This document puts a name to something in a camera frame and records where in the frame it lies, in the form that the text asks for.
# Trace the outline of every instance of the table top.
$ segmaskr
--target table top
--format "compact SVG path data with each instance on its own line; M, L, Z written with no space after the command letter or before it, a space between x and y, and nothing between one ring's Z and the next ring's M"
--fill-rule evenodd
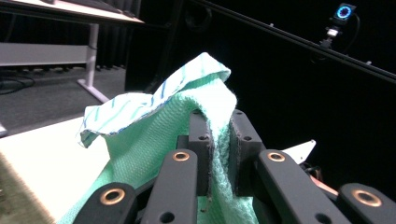
M55 0L54 4L44 3L40 0L0 0L0 11L60 21L143 23L137 18L127 17L121 13L84 7L61 0Z
M78 144L82 118L0 139L0 162L25 186L49 218L58 221L99 176L109 160L106 141Z

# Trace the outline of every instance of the blue ring light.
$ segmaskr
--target blue ring light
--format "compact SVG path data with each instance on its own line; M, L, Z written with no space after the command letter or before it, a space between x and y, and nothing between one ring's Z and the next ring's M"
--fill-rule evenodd
M350 7L339 7L337 10L337 17L340 19L347 19L352 13L352 9Z

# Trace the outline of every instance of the teal towel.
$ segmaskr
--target teal towel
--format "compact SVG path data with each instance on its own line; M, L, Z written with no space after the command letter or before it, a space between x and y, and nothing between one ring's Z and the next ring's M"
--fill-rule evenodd
M190 112L200 109L214 141L213 195L198 198L198 223L257 223L251 198L233 196L227 178L229 122L235 96L224 81L231 71L202 53L170 76L153 94L127 93L89 106L81 126L81 144L101 135L110 160L92 187L59 221L72 223L98 188L121 182L138 188L156 176L164 155L175 149L177 136L188 134Z

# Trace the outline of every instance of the desk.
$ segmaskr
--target desk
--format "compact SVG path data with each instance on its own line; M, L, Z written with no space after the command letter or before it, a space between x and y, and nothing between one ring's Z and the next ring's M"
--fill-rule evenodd
M139 19L130 18L123 14L63 1L55 1L55 4L51 5L40 0L0 0L0 11L51 20L89 23L91 31L88 46L0 43L0 66L86 63L87 76L85 79L80 79L78 84L102 103L108 101L108 99L93 86L96 43L99 32L98 23L121 26L139 26L143 23Z
M0 139L0 162L53 221L82 197L109 159L101 137L89 148L78 144L81 123L71 119Z

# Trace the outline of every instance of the gray carpet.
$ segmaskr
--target gray carpet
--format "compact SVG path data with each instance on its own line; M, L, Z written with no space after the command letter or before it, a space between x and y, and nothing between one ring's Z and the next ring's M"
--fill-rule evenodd
M9 72L0 71L0 77L12 77L23 83L35 80L33 87L11 94L0 95L0 122L9 134L17 134L83 115L88 105L101 104L77 84L85 77L84 69ZM96 72L94 86L107 98L123 93L125 70L112 69ZM0 93L14 90L21 84L4 78ZM23 190L12 172L0 162L0 223L51 223Z

